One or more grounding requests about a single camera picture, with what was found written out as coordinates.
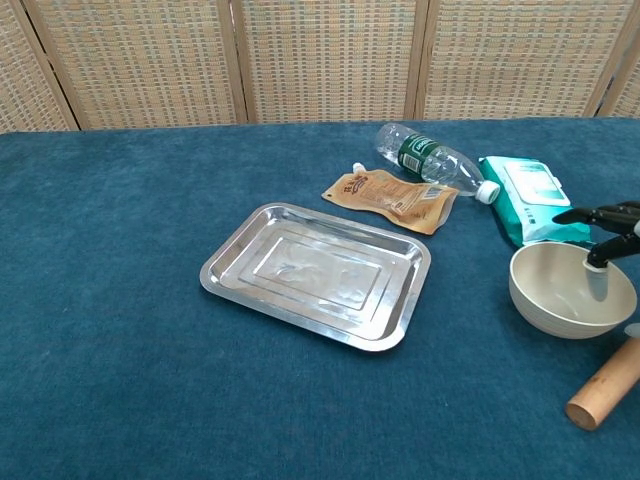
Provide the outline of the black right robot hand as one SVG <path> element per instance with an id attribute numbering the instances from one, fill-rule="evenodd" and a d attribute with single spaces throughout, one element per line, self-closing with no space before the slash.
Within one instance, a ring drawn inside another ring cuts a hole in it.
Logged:
<path id="1" fill-rule="evenodd" d="M 628 320 L 636 310 L 637 293 L 615 262 L 639 253 L 639 204 L 572 207 L 553 222 L 595 225 L 613 234 L 588 248 L 565 247 L 552 262 L 559 269 L 553 300 L 571 324 L 570 336 L 595 337 Z"/>

